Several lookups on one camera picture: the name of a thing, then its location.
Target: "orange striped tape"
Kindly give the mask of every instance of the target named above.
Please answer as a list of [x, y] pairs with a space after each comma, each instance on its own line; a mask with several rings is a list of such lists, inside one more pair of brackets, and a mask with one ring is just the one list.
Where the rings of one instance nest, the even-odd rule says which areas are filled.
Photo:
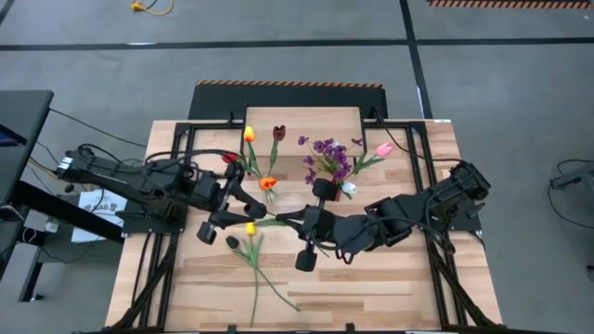
[[454, 1], [433, 0], [429, 6], [439, 7], [465, 7], [465, 8], [529, 8], [529, 9], [592, 9], [589, 2], [545, 2], [545, 1]]
[[281, 81], [259, 81], [259, 80], [198, 80], [199, 84], [240, 84], [240, 85], [283, 85], [283, 86], [308, 86], [308, 87], [365, 87], [381, 88], [379, 83], [311, 83], [311, 82], [281, 82]]

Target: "orange tulip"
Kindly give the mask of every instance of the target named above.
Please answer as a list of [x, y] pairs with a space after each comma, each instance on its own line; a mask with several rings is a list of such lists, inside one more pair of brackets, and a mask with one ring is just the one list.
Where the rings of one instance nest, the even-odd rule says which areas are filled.
[[262, 189], [262, 191], [268, 191], [276, 183], [277, 179], [275, 179], [274, 177], [263, 177], [260, 179], [260, 189]]
[[256, 139], [256, 136], [253, 134], [253, 129], [251, 126], [246, 126], [245, 131], [243, 132], [243, 140], [252, 142]]

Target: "flower bouquet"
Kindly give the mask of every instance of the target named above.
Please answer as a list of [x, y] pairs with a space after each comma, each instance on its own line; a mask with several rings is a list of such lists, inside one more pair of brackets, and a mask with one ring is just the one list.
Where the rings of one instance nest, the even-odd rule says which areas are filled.
[[251, 126], [246, 126], [243, 132], [243, 140], [248, 146], [249, 156], [247, 160], [245, 157], [239, 158], [239, 163], [241, 163], [241, 166], [246, 172], [252, 173], [260, 179], [258, 186], [264, 192], [265, 200], [268, 204], [272, 203], [274, 198], [277, 197], [277, 194], [272, 189], [272, 187], [277, 183], [277, 179], [272, 177], [272, 167], [277, 161], [278, 143], [285, 138], [286, 133], [287, 129], [285, 125], [275, 126], [273, 128], [272, 136], [274, 138], [274, 142], [270, 150], [270, 167], [268, 168], [268, 173], [262, 173], [258, 167], [258, 161], [252, 146], [252, 141], [255, 140], [255, 133], [253, 132]]
[[346, 153], [354, 146], [362, 147], [364, 143], [363, 138], [353, 138], [351, 142], [352, 145], [347, 148], [333, 138], [317, 140], [312, 143], [309, 137], [300, 136], [297, 144], [307, 145], [312, 153], [303, 159], [303, 162], [308, 165], [307, 169], [309, 170], [309, 174], [305, 177], [305, 183], [312, 185], [316, 180], [317, 173], [326, 172], [332, 175], [332, 182], [338, 186], [344, 196], [352, 199], [353, 194], [356, 193], [356, 185], [346, 182], [346, 179], [353, 174], [359, 174], [371, 165], [383, 161], [392, 152], [393, 147], [390, 143], [381, 144], [376, 148], [373, 157], [369, 159], [366, 159], [366, 153], [363, 152], [359, 159], [356, 160], [355, 166], [353, 166], [349, 164]]

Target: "pink tulip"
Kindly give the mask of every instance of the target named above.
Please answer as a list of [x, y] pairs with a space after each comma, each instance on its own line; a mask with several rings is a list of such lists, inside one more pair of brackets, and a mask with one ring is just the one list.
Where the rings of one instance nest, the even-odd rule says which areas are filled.
[[390, 154], [390, 152], [392, 152], [392, 144], [390, 144], [390, 143], [383, 143], [375, 149], [375, 153], [380, 158], [387, 157], [388, 154]]

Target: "floor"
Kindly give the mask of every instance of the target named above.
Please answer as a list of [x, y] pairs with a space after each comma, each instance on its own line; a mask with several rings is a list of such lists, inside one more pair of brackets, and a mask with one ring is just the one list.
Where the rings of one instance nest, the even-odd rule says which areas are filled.
[[[6, 2], [12, 6], [0, 26], [0, 89], [51, 89], [53, 108], [137, 142], [147, 142], [153, 120], [186, 118], [199, 79], [380, 83], [392, 118], [432, 113], [451, 119], [462, 157], [493, 186], [481, 219], [505, 324], [571, 333], [594, 328], [594, 281], [586, 270], [594, 263], [594, 230], [565, 223], [547, 200], [558, 161], [594, 157], [592, 39], [589, 44], [550, 40], [594, 37], [591, 10], [433, 8], [408, 0], [412, 20], [407, 21], [393, 0], [176, 0], [174, 11], [164, 17], [132, 13], [128, 2], [115, 0], [83, 5], [0, 0], [0, 6]], [[165, 7], [167, 1], [160, 0], [155, 9]], [[81, 50], [86, 44], [154, 42], [177, 47], [179, 42], [395, 41], [411, 37], [405, 29], [410, 23], [418, 40], [509, 42], [420, 45], [425, 86], [409, 47], [398, 43]], [[537, 38], [547, 42], [517, 45]], [[16, 51], [16, 45], [58, 47]], [[78, 46], [69, 51], [60, 45]], [[430, 101], [422, 111], [417, 83], [421, 97]], [[40, 142], [56, 155], [83, 142], [121, 157], [143, 155], [56, 114]], [[51, 162], [42, 149], [33, 156]], [[29, 171], [23, 177], [41, 186]], [[42, 177], [53, 191], [61, 191]], [[555, 192], [553, 198], [565, 215], [594, 225], [594, 209], [581, 187]], [[43, 225], [44, 219], [33, 214], [27, 224]], [[46, 265], [37, 288], [46, 299], [17, 303], [33, 252], [19, 245], [0, 284], [3, 332], [101, 328], [120, 248], [106, 242], [77, 263]]]

